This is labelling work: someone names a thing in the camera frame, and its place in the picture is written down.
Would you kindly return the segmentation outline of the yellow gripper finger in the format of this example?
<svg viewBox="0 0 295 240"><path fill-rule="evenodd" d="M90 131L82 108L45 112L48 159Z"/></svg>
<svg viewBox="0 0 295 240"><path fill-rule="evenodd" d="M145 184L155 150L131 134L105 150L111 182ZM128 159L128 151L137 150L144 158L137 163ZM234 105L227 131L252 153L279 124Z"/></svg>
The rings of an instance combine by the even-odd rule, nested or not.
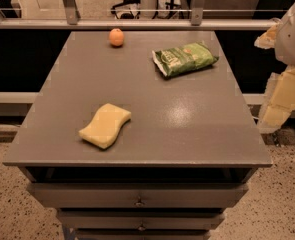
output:
<svg viewBox="0 0 295 240"><path fill-rule="evenodd" d="M280 128L294 110L295 66L287 66L281 74L272 73L267 81L258 127Z"/></svg>
<svg viewBox="0 0 295 240"><path fill-rule="evenodd" d="M276 24L270 27L266 32L259 36L255 42L254 46L261 49L271 49L275 47L276 37L278 33L279 25Z"/></svg>

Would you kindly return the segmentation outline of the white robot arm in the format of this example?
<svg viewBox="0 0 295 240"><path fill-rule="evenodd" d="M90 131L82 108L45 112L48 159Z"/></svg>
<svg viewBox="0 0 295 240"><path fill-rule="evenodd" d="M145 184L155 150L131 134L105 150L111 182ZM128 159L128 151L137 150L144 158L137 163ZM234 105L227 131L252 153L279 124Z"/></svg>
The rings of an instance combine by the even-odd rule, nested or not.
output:
<svg viewBox="0 0 295 240"><path fill-rule="evenodd" d="M257 127L262 134L277 131L295 110L295 2L286 14L259 36L254 45L273 48L278 61L286 65L281 74L272 73L267 81Z"/></svg>

